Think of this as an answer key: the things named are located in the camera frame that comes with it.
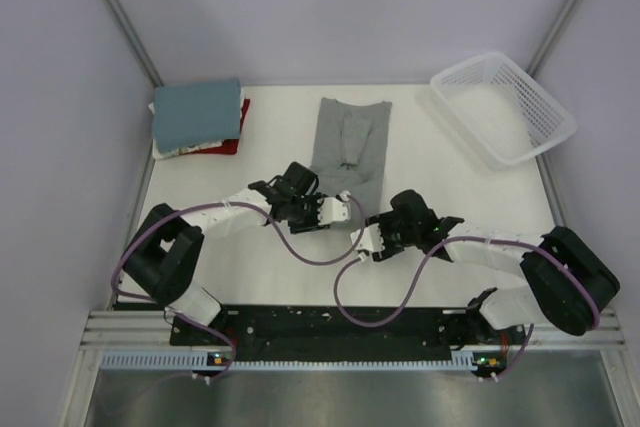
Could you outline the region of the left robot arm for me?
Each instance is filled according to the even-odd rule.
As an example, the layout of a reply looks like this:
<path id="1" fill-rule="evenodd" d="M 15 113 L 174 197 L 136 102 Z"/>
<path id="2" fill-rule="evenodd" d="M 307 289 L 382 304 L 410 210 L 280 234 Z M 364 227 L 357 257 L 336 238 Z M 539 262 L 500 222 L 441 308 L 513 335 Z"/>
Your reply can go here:
<path id="1" fill-rule="evenodd" d="M 324 195 L 318 187 L 318 176 L 293 162 L 284 174 L 249 184 L 217 208 L 179 214 L 158 204 L 127 247 L 122 270 L 158 306 L 191 319 L 203 342 L 216 343 L 227 321 L 217 299 L 194 280 L 204 242 L 277 222 L 286 222 L 292 233 L 321 230 Z"/>

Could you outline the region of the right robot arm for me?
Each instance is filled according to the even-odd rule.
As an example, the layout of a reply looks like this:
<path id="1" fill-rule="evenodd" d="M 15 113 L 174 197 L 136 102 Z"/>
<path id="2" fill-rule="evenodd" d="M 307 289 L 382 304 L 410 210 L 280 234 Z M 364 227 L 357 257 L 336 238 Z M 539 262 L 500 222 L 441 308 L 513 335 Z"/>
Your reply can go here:
<path id="1" fill-rule="evenodd" d="M 466 327 L 487 343 L 502 330 L 548 321 L 582 336 L 620 290 L 617 277 L 570 228 L 511 234 L 482 229 L 459 217 L 440 217 L 414 190 L 392 198 L 388 212 L 369 217 L 350 237 L 358 251 L 383 262 L 415 247 L 451 263 L 473 264 L 524 280 L 518 287 L 490 287 L 467 306 Z"/>

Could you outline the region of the grey t-shirt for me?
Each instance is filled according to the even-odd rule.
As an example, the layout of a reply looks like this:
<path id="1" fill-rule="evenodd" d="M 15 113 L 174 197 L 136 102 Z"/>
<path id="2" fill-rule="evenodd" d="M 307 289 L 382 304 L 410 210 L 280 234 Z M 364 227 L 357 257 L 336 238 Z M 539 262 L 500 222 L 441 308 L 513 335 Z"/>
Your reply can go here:
<path id="1" fill-rule="evenodd" d="M 311 170 L 319 190 L 350 192 L 367 216 L 379 212 L 392 104 L 356 106 L 323 98 L 317 117 Z"/>

